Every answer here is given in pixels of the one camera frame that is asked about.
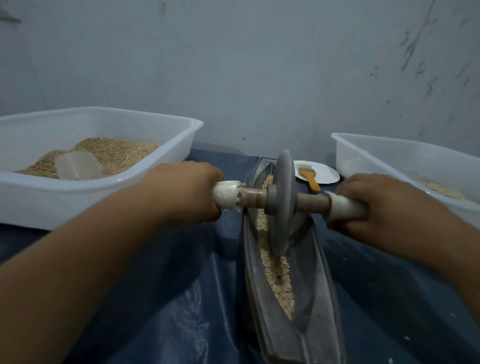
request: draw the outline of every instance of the left hand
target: left hand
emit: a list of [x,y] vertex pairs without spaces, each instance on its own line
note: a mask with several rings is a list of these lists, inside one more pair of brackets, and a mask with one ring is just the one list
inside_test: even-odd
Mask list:
[[212,190],[223,180],[222,171],[209,163],[164,163],[149,170],[133,188],[158,214],[159,222],[194,224],[220,217]]

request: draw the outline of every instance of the hand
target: hand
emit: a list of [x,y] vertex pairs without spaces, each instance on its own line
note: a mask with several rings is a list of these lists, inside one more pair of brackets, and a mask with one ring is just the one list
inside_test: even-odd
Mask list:
[[208,163],[193,161],[159,164],[133,188],[164,224],[191,224],[217,220],[221,211],[212,199],[223,173]]
[[366,202],[367,220],[344,220],[333,228],[385,252],[441,268],[474,227],[413,185],[387,175],[357,174],[337,194]]

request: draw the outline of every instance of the orange brush handle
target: orange brush handle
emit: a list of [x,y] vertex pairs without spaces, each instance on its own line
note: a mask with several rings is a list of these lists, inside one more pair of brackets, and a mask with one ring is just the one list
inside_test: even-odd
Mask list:
[[315,175],[316,173],[315,172],[308,172],[306,170],[301,170],[299,172],[299,175],[300,176],[303,176],[307,179],[308,181],[308,184],[310,185],[310,189],[313,191],[313,192],[320,192],[320,186],[318,185],[318,183],[315,181]]

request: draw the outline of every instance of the plastic scoop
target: plastic scoop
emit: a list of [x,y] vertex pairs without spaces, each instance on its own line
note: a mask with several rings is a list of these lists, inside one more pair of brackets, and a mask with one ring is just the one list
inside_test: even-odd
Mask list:
[[90,152],[68,152],[55,158],[61,180],[96,180],[105,177],[102,165]]

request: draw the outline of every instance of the metal shaft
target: metal shaft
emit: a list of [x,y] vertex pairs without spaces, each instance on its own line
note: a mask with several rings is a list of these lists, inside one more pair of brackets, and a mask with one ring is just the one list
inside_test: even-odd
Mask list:
[[[237,202],[239,207],[265,208],[267,201],[267,190],[257,188],[239,189]],[[321,194],[297,194],[295,211],[312,214],[327,215],[330,212],[331,202],[327,196]]]

